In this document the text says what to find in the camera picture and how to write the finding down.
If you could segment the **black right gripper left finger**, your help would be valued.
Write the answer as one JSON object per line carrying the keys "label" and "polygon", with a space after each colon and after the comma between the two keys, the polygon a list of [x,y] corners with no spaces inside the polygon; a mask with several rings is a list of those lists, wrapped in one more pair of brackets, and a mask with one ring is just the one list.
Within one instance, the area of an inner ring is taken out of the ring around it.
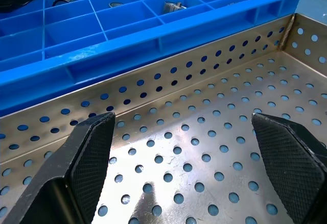
{"label": "black right gripper left finger", "polygon": [[91,224],[107,175],[114,126],[113,112],[76,125],[2,224]]}

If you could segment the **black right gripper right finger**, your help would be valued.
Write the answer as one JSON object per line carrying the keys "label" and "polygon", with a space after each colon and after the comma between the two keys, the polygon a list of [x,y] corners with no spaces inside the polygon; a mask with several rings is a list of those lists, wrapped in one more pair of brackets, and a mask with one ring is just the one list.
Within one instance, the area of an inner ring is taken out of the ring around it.
{"label": "black right gripper right finger", "polygon": [[327,224],[327,148],[304,126],[254,113],[267,176],[294,224]]}

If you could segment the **perforated steel tray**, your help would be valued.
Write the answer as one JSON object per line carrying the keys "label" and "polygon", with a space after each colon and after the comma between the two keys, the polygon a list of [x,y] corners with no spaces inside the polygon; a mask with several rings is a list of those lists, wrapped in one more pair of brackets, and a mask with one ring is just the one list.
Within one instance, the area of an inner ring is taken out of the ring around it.
{"label": "perforated steel tray", "polygon": [[108,112],[93,224],[293,224],[251,117],[327,146],[327,24],[286,16],[0,118],[0,224],[75,127]]}

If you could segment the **blue plastic compartment tray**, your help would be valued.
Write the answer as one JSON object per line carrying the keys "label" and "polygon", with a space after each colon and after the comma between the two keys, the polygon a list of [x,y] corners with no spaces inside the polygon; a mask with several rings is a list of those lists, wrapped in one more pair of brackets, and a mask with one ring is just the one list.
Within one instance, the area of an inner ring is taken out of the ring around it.
{"label": "blue plastic compartment tray", "polygon": [[[299,2],[53,1],[0,14],[0,116],[289,15]],[[187,8],[164,14],[165,2]]]}

